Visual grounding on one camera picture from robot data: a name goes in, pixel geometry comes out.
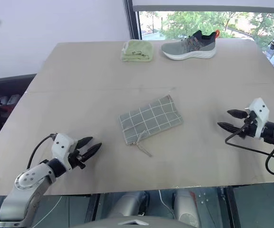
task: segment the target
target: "gray sneaker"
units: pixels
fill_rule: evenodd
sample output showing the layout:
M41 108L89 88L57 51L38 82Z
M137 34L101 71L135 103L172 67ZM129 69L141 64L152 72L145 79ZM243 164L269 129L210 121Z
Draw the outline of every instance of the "gray sneaker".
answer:
M215 47L216 32L211 35L202 35L199 30L191 37L179 42L163 44L163 53L173 60L184 60L187 58L212 58L216 54Z

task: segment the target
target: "fabric pouch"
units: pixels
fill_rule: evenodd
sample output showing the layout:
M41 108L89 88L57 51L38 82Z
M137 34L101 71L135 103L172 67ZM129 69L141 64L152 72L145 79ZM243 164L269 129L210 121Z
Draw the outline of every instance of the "fabric pouch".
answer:
M170 95L122 114L119 119L126 144L136 144L142 151L140 140L183 123Z

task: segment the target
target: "wooden table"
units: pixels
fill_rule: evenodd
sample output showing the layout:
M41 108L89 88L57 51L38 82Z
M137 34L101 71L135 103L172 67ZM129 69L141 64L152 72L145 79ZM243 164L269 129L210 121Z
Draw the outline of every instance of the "wooden table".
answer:
M172 61L153 41L153 61L122 62L122 42L61 43L46 60L0 132L0 195L8 194L32 150L49 133L102 142L99 152L58 178L47 194L87 194L274 182L266 157L224 144L217 122L242 126L226 113L262 97L274 122L274 68L255 42L217 40L212 59ZM118 115L170 94L184 124L127 146ZM253 138L233 142L270 152ZM33 164L51 159L52 141ZM274 170L274 160L270 167Z

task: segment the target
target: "bottle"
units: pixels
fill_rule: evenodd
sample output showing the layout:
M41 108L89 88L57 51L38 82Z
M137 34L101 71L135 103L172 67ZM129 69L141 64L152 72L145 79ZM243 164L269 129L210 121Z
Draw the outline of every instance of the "bottle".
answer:
M268 59L271 59L273 57L273 55L274 55L274 39L269 43L264 54Z

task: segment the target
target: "window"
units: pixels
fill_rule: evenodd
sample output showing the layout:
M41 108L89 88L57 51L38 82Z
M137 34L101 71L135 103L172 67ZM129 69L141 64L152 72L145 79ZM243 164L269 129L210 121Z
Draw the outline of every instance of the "window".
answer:
M142 39L182 39L197 30L221 38L248 38L265 50L274 39L274 13L140 11Z

